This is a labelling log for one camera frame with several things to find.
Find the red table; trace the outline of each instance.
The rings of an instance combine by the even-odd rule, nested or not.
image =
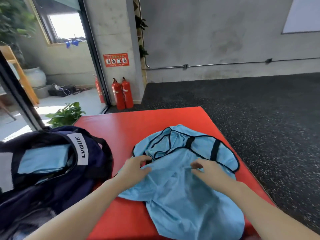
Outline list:
[[[126,159],[132,156],[134,145],[152,133],[162,131],[168,126],[179,124],[214,136],[232,149],[228,141],[201,107],[84,116],[76,122],[75,126],[82,127],[92,135],[104,138],[107,141],[114,157],[114,176],[123,166]],[[240,162],[240,169],[235,174],[237,180],[244,182],[260,197],[273,205],[272,200],[263,190],[262,186],[251,174],[237,153],[235,151],[234,153]],[[244,236],[253,234],[255,234],[253,226],[245,219]],[[143,202],[116,198],[95,226],[88,239],[138,240],[165,238],[158,235]]]

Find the fire extinguisher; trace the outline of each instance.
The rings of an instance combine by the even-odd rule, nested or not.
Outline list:
[[[100,86],[100,83],[98,81],[98,78],[97,76],[96,77],[96,88],[97,88],[97,91],[98,91],[98,95],[99,95],[99,98],[100,98],[100,102],[102,104],[105,104],[106,102],[104,101],[104,97],[103,97],[103,94],[102,94],[102,89],[101,89],[101,86]]]
[[[117,108],[119,110],[125,109],[126,106],[125,101],[123,99],[122,88],[120,83],[118,83],[116,79],[113,79],[112,90],[115,102],[117,104]]]
[[[124,95],[124,102],[127,109],[130,109],[134,106],[134,101],[132,100],[130,83],[126,81],[124,77],[122,77],[122,92]]]

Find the concrete pillar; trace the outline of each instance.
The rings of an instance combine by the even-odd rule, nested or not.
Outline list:
[[[85,0],[85,6],[112,103],[112,78],[119,82],[123,76],[131,84],[134,103],[141,103],[144,85],[133,0]],[[103,55],[116,53],[128,53],[130,65],[106,67]]]

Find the light blue fabric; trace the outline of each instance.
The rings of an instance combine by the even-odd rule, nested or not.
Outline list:
[[[204,135],[177,125],[143,139],[135,146],[134,156],[144,152],[151,156],[152,163],[144,167],[151,167],[152,171],[144,180],[119,196],[129,200],[146,201],[147,210],[158,233],[167,238],[239,240],[245,226],[242,211],[230,198],[212,190],[191,173],[190,163],[198,156],[189,149],[174,150],[185,146],[189,138],[174,130],[190,136]],[[210,159],[214,142],[213,137],[196,137],[191,149]],[[217,153],[217,161],[233,171],[238,169],[234,154],[222,143]],[[221,167],[235,179],[234,173]]]
[[[29,149],[24,153],[18,173],[50,173],[66,166],[70,144]]]

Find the whiteboard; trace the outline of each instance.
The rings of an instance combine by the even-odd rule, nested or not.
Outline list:
[[[320,31],[320,0],[293,0],[283,34]]]

